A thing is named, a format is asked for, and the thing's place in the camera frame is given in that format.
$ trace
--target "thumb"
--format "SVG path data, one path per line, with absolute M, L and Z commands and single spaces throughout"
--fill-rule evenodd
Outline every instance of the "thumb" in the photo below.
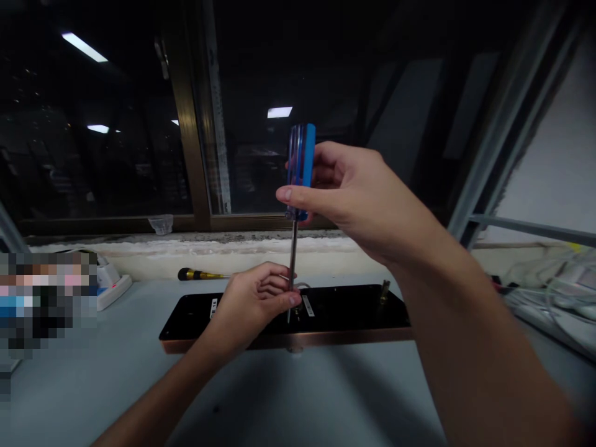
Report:
M 282 186 L 275 196 L 277 200 L 298 209 L 329 215 L 332 211 L 333 190 L 307 186 Z
M 262 300 L 261 303 L 271 318 L 296 307 L 302 302 L 298 292 L 284 292 L 276 297 Z

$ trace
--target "dark glass window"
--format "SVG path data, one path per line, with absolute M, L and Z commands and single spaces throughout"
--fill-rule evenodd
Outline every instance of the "dark glass window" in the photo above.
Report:
M 206 112 L 217 136 L 217 156 L 205 157 L 222 204 L 212 201 L 212 212 L 284 210 L 273 192 L 286 182 L 288 131 L 300 122 L 317 126 L 317 141 L 379 150 L 426 205 L 444 207 L 500 55 L 530 6 L 204 1 Z M 292 109 L 268 117 L 277 107 Z
M 1 19 L 0 176 L 18 214 L 192 213 L 148 3 L 25 4 Z

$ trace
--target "blue screwdriver handle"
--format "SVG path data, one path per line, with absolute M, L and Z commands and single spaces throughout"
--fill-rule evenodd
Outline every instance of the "blue screwdriver handle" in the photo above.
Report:
M 312 163 L 315 157 L 315 134 L 313 124 L 296 124 L 290 129 L 290 142 L 287 149 L 287 184 L 308 186 L 312 182 Z M 286 219 L 302 222 L 308 212 L 288 206 Z

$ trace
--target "forearm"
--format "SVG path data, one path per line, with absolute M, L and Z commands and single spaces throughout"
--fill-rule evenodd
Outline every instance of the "forearm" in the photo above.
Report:
M 481 267 L 446 235 L 441 253 L 392 266 L 452 445 L 570 445 L 574 420 Z
M 225 361 L 201 338 L 143 397 L 93 443 L 94 447 L 161 446 L 182 414 Z

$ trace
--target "finger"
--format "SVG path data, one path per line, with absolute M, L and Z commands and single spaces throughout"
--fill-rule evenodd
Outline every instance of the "finger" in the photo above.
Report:
M 286 278 L 290 276 L 290 269 L 288 267 L 272 262 L 265 262 L 257 265 L 256 267 L 251 268 L 248 272 L 255 275 L 256 279 L 259 281 L 263 281 L 271 275 L 285 276 Z
M 319 189 L 305 186 L 282 186 L 275 196 L 277 200 L 295 208 L 314 211 L 333 220 L 337 209 L 339 189 Z
M 259 293 L 258 295 L 259 295 L 259 298 L 262 300 L 275 298 L 275 295 L 273 295 L 272 293 L 269 293 L 269 292 L 262 292 L 262 293 Z
M 267 284 L 272 284 L 275 287 L 278 287 L 283 290 L 287 290 L 289 286 L 288 280 L 286 278 L 282 278 L 281 276 L 268 276 L 264 280 L 261 281 L 261 286 L 266 286 Z
M 330 168 L 329 166 L 315 166 L 312 169 L 312 184 L 317 183 L 337 183 L 340 184 L 340 181 L 337 181 L 335 178 L 335 169 Z
M 273 319 L 275 316 L 285 312 L 302 302 L 302 297 L 298 292 L 284 292 L 276 297 L 265 299 L 261 302 L 269 317 Z
M 285 292 L 286 289 L 287 289 L 287 287 L 285 289 L 280 289 L 278 287 L 274 287 L 274 286 L 268 284 L 267 286 L 259 287 L 256 291 L 259 293 L 269 292 L 273 295 L 279 295 L 279 294 L 282 294 L 283 292 Z
M 313 164 L 334 167 L 335 164 L 349 152 L 350 146 L 335 142 L 322 142 L 315 146 Z
M 317 189 L 338 189 L 340 185 L 335 183 L 317 183 L 314 187 Z

